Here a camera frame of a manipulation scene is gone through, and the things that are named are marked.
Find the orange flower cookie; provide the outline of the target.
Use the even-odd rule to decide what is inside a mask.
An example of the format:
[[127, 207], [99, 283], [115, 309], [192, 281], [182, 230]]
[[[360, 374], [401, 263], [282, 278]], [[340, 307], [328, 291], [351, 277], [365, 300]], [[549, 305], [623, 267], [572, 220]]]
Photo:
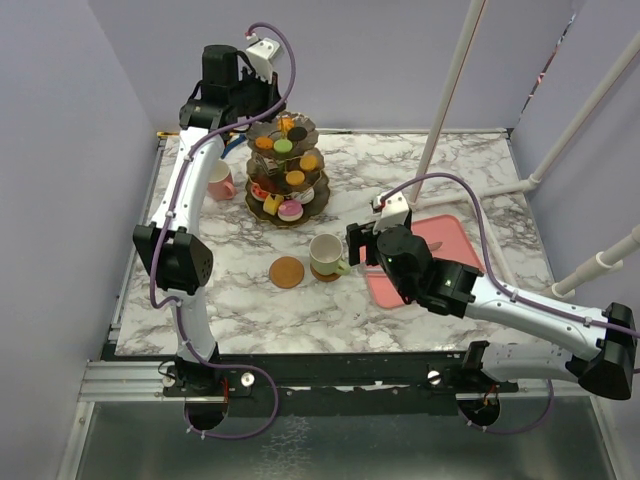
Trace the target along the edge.
[[295, 120], [290, 117], [281, 116], [278, 119], [278, 128], [282, 132], [288, 132], [295, 127]]

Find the green mug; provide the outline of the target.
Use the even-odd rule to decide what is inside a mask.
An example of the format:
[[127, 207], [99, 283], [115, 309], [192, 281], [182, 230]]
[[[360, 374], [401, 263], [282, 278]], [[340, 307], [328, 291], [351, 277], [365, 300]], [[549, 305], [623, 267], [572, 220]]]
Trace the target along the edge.
[[346, 275], [351, 267], [344, 260], [343, 245], [339, 237], [329, 233], [316, 235], [309, 245], [311, 267], [323, 276]]

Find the black sandwich cookie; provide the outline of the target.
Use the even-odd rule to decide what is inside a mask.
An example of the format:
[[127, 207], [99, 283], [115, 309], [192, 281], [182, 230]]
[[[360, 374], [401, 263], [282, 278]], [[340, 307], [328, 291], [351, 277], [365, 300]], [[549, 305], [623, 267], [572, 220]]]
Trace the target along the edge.
[[301, 142], [308, 136], [308, 131], [302, 126], [295, 126], [287, 133], [287, 139], [291, 142]]

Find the chocolate chip cookie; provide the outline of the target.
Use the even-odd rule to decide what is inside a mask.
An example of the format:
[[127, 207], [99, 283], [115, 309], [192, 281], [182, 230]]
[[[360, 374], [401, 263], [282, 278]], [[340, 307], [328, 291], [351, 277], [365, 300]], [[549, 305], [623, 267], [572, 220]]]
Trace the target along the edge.
[[255, 139], [255, 146], [260, 150], [270, 150], [273, 148], [274, 141], [267, 136], [260, 136]]

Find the green macaron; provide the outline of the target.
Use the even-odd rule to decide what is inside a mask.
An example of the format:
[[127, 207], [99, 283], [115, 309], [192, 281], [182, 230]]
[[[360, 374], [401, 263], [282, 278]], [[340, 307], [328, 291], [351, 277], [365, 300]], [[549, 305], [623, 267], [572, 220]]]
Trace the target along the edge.
[[286, 154], [293, 149], [293, 142], [287, 138], [280, 138], [273, 142], [273, 150], [278, 154]]

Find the round wooden coaster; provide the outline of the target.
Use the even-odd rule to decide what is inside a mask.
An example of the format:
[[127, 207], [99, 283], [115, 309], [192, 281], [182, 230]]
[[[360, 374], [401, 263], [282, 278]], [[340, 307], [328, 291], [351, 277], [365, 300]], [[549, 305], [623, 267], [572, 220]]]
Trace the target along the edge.
[[300, 260], [291, 256], [276, 259], [269, 268], [269, 278], [278, 288], [291, 289], [304, 279], [305, 269]]
[[349, 270], [345, 270], [344, 268], [334, 268], [329, 265], [327, 268], [322, 268], [318, 271], [314, 265], [310, 266], [311, 273], [313, 276], [321, 282], [331, 283], [338, 280], [340, 277], [349, 273]]

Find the white chocolate-striped donut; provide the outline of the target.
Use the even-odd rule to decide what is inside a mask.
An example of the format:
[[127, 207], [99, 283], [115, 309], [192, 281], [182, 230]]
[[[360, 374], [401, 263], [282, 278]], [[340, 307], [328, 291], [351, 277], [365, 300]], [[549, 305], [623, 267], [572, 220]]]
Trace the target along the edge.
[[302, 205], [307, 205], [314, 200], [315, 190], [313, 188], [308, 188], [304, 191], [293, 192], [292, 198]]

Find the pink frosted donut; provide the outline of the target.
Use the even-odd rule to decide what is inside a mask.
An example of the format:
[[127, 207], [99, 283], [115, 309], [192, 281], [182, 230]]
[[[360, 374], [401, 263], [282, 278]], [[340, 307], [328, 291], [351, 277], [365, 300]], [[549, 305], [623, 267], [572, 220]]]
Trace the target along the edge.
[[298, 221], [304, 213], [303, 205], [297, 200], [285, 200], [277, 210], [277, 216], [284, 222]]

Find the orange waffle biscuit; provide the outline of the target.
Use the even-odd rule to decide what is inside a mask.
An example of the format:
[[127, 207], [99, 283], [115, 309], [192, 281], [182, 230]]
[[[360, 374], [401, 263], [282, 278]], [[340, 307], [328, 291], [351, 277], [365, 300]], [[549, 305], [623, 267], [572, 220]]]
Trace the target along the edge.
[[304, 172], [311, 172], [318, 168], [319, 159], [315, 154], [306, 154], [300, 158], [299, 167]]

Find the orange jam biscuit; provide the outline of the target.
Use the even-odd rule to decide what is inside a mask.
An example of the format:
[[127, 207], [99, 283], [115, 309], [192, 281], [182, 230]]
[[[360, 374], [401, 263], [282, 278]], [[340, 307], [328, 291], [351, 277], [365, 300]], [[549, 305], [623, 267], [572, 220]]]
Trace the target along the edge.
[[289, 171], [285, 175], [285, 181], [292, 187], [300, 186], [305, 182], [305, 174], [300, 170]]

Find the three-tier grey cake stand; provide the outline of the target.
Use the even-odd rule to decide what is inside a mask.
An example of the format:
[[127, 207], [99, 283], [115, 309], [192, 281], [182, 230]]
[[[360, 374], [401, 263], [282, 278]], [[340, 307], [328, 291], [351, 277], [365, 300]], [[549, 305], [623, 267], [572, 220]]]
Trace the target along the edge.
[[[273, 148], [260, 150], [255, 146], [255, 139], [260, 136], [270, 137], [273, 141], [287, 138], [288, 132], [282, 132], [278, 128], [278, 119], [281, 116], [295, 120], [295, 126], [302, 126], [308, 131], [308, 136], [301, 142], [293, 142], [293, 149], [286, 154], [278, 154]], [[262, 121], [251, 126], [246, 133], [247, 144], [250, 149], [250, 157], [246, 163], [247, 181], [245, 184], [245, 203], [252, 215], [258, 220], [269, 222], [278, 228], [293, 228], [302, 225], [311, 218], [320, 215], [328, 205], [331, 195], [329, 177], [326, 173], [325, 158], [317, 148], [319, 132], [315, 123], [306, 115], [283, 111], [274, 119]], [[319, 166], [311, 172], [304, 172], [299, 167], [300, 158], [306, 154], [315, 154], [319, 159]], [[285, 175], [289, 171], [300, 170], [305, 174], [305, 182], [300, 186], [292, 187], [285, 181]], [[269, 194], [282, 195], [285, 200], [291, 200], [293, 192], [304, 191], [308, 188], [315, 190], [315, 198], [307, 205], [303, 205], [304, 213], [295, 222], [284, 222], [278, 216], [270, 216], [263, 211], [263, 202], [255, 200], [251, 195], [251, 185], [259, 184]]]

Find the yellow cake slice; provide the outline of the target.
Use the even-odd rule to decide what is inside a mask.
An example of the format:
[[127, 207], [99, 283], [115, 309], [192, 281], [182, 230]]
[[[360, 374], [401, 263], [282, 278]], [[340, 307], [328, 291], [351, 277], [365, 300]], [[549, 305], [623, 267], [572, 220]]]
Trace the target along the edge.
[[269, 194], [263, 202], [263, 211], [270, 216], [276, 216], [283, 202], [282, 195]]

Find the pink serving tray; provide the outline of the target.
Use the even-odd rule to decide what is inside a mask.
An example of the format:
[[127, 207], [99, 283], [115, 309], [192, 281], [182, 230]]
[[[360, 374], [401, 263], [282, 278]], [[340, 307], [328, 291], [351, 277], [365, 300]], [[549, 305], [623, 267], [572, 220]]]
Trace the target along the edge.
[[[411, 225], [413, 234], [422, 237], [427, 244], [442, 242], [442, 247], [431, 252], [435, 258], [457, 261], [485, 271], [484, 263], [476, 253], [460, 221], [448, 214], [414, 220]], [[369, 267], [365, 263], [360, 271], [366, 279], [369, 293], [379, 307], [394, 309], [404, 306], [390, 280], [379, 267]]]

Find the red frosted donut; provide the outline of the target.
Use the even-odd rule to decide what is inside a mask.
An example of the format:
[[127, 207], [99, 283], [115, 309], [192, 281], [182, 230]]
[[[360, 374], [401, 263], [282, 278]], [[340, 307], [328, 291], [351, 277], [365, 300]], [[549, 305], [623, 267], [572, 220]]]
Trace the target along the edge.
[[269, 193], [257, 183], [251, 185], [250, 191], [252, 197], [259, 202], [264, 202], [269, 197]]

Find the pink mug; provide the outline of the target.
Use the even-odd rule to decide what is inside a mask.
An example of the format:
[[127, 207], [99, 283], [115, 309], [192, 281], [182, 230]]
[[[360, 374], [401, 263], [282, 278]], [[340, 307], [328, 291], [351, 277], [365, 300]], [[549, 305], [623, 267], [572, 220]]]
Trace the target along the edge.
[[215, 201], [231, 200], [236, 195], [231, 170], [224, 161], [218, 160], [213, 166], [207, 192]]

